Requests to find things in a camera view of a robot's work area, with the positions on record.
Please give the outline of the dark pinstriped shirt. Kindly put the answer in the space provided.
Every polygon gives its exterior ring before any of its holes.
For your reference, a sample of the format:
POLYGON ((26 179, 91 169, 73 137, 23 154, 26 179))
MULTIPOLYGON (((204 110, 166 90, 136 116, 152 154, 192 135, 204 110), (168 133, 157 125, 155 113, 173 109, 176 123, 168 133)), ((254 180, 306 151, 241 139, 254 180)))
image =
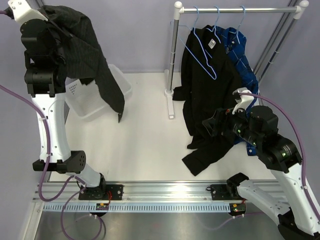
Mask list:
POLYGON ((101 98, 118 113, 120 122, 125 97, 108 66, 90 18, 63 5, 43 5, 39 11, 72 35, 63 46, 67 77, 79 79, 85 85, 95 81, 101 98))

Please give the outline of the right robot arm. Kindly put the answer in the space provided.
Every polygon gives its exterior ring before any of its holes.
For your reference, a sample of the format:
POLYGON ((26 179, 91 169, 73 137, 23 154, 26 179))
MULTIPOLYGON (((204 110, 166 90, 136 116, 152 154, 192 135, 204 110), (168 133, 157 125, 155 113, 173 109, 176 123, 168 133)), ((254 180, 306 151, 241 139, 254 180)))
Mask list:
POLYGON ((212 137, 232 143, 235 137, 253 145, 258 159, 277 179, 287 202, 282 203, 256 186, 243 173, 227 180, 230 198, 248 200, 266 214, 286 240, 318 240, 320 220, 303 190, 303 159, 296 145, 278 133, 279 118, 267 106, 254 106, 232 112, 219 108, 202 124, 212 137))

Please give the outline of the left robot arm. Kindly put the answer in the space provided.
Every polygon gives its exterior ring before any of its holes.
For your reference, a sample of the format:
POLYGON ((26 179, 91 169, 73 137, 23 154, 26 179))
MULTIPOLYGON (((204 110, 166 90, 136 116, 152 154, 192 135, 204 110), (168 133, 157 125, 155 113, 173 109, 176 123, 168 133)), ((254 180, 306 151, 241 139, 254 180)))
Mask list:
POLYGON ((67 141, 67 70, 62 46, 69 36, 53 22, 41 19, 24 22, 20 32, 25 47, 24 81, 39 120, 41 150, 33 170, 74 177, 82 183, 81 200, 101 200, 108 193, 104 176, 87 164, 83 150, 71 150, 67 141))

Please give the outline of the plain black shirt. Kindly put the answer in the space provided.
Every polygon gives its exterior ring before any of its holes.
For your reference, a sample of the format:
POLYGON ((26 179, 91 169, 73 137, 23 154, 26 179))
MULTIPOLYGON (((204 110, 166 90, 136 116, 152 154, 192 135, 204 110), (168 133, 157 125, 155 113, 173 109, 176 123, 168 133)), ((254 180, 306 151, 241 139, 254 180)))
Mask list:
POLYGON ((233 92, 242 86, 234 64, 222 52, 220 58, 209 60, 203 45, 204 28, 193 29, 187 37, 181 60, 181 86, 174 89, 173 99, 183 101, 183 117, 192 142, 192 150, 182 161, 194 175, 223 158, 233 147, 222 135, 212 137, 202 124, 217 109, 229 109, 236 102, 233 92))

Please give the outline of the blue plaid shirt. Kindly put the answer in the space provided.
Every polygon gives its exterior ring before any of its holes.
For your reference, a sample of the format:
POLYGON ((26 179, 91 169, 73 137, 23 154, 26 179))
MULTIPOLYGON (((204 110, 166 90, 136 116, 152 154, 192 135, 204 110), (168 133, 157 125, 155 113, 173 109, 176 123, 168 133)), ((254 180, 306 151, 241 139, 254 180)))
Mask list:
POLYGON ((224 40, 224 49, 241 78, 241 87, 247 88, 252 94, 258 94, 258 80, 245 54, 247 38, 239 31, 240 44, 238 44, 235 35, 232 34, 236 30, 235 28, 228 27, 222 29, 221 35, 224 40))

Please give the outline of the white plastic basket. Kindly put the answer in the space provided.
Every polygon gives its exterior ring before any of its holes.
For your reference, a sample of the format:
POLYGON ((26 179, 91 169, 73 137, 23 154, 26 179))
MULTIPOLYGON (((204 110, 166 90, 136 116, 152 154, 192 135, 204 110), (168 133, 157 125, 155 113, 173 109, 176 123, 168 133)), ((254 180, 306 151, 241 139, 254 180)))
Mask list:
MULTIPOLYGON (((132 84, 117 66, 109 64, 108 67, 127 101, 132 96, 132 84)), ((76 79, 66 85, 65 101, 68 107, 86 122, 91 122, 103 114, 113 112, 112 108, 101 98, 98 86, 94 81, 83 85, 79 79, 76 79)))

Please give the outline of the metal clothes rack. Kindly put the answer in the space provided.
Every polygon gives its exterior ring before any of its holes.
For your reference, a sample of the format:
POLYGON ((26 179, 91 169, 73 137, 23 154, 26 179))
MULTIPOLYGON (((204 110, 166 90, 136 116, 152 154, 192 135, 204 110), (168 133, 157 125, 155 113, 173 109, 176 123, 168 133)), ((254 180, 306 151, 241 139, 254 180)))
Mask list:
POLYGON ((175 118, 174 102, 173 102, 173 75, 175 68, 175 58, 176 58, 176 48, 177 39, 179 31, 179 23, 181 15, 183 14, 249 14, 249 13, 282 13, 277 26, 275 27, 273 33, 271 34, 264 50, 262 51, 253 72, 257 77, 259 83, 262 83, 264 77, 266 76, 268 70, 275 63, 277 56, 279 55, 285 41, 292 32, 292 29, 301 19, 305 10, 309 6, 310 2, 308 0, 291 0, 288 6, 285 7, 227 7, 218 8, 216 6, 212 8, 186 8, 183 6, 181 1, 176 1, 174 3, 173 12, 173 30, 172 30, 172 40, 170 49, 170 60, 169 69, 164 71, 167 76, 167 84, 164 90, 164 95, 166 98, 167 114, 170 120, 175 118))

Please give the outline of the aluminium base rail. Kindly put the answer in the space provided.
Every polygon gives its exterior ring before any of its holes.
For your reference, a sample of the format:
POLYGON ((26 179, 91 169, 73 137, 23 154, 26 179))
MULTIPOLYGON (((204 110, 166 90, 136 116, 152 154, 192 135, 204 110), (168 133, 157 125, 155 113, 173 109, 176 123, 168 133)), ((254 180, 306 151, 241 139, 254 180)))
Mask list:
MULTIPOLYGON (((279 202, 287 202, 280 184, 275 180, 258 180, 254 184, 279 202)), ((63 187, 62 181, 49 181, 42 185, 45 198, 53 198, 63 187)), ((112 191, 112 202, 121 203, 206 203, 210 201, 232 202, 227 195, 225 181, 109 181, 107 185, 112 191)), ((67 183, 56 201, 67 200, 80 188, 75 180, 67 183)))

